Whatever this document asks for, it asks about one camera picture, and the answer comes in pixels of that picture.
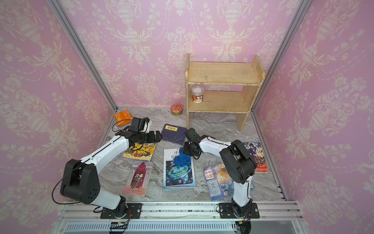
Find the blue cloth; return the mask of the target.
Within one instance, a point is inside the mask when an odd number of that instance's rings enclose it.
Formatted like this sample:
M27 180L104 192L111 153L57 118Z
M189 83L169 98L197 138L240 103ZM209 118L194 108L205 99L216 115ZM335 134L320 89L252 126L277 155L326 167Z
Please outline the blue cloth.
M178 167L184 167L191 164L191 156L183 152L184 148L179 149L179 155L174 157L173 163Z

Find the white science magazine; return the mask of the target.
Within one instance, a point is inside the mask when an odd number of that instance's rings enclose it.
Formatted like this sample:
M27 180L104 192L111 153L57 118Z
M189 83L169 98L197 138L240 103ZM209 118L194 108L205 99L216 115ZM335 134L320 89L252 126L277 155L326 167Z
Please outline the white science magazine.
M191 164L184 167L178 167L173 163L174 157L179 155L179 149L164 150L164 168L163 168L163 189L178 190L194 188L196 179L194 173L193 160Z

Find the colourful sunflower magazine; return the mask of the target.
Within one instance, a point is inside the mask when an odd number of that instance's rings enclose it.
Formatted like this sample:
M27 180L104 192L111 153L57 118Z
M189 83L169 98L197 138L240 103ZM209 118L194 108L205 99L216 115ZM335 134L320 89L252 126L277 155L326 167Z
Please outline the colourful sunflower magazine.
M232 197L234 181L229 176L223 163L208 166L203 170L212 201Z

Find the red manga comic book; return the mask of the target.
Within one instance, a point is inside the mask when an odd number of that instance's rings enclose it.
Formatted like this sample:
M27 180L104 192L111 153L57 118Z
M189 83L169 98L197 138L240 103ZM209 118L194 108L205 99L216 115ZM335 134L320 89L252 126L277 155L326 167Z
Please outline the red manga comic book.
M257 168L255 169L256 173L269 173L269 168L265 159L263 148L260 142L244 142L244 147L254 158Z

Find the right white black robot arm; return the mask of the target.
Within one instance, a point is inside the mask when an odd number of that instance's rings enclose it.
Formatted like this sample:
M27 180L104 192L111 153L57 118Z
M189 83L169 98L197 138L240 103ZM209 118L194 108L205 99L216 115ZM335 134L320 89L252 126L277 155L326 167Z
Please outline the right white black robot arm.
M183 153L199 159L202 153L209 153L222 159L230 178L234 181L232 208L234 215L242 218L250 214L252 198L250 197L250 183L257 163L244 147L244 144L219 141L211 136L198 135L195 129L185 132L187 141L184 143Z

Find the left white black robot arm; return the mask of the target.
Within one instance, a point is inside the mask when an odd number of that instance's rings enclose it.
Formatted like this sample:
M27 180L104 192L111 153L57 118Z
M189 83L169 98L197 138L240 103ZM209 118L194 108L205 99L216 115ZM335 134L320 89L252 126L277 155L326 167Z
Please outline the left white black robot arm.
M99 174L120 153L136 143L158 143L162 139L159 131L138 132L121 130L102 147L80 160L70 160L65 164L64 174L58 182L60 194L83 203L102 207L116 218L129 213L126 199L101 188Z

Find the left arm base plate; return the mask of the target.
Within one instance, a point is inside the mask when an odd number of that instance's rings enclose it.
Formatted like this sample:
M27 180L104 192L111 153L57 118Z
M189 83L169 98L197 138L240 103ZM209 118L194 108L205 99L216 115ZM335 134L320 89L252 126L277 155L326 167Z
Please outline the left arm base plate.
M116 213L112 210L104 208L101 212L101 219L140 219L142 212L142 203L127 203L127 211L124 214Z

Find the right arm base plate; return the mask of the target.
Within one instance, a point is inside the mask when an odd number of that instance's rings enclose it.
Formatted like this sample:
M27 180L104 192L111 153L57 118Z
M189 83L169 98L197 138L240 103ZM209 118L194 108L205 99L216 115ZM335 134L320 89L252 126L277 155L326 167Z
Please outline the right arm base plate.
M221 219L258 219L260 218L259 209L256 203L250 201L244 207L238 206L234 202L222 202L218 204L216 211Z

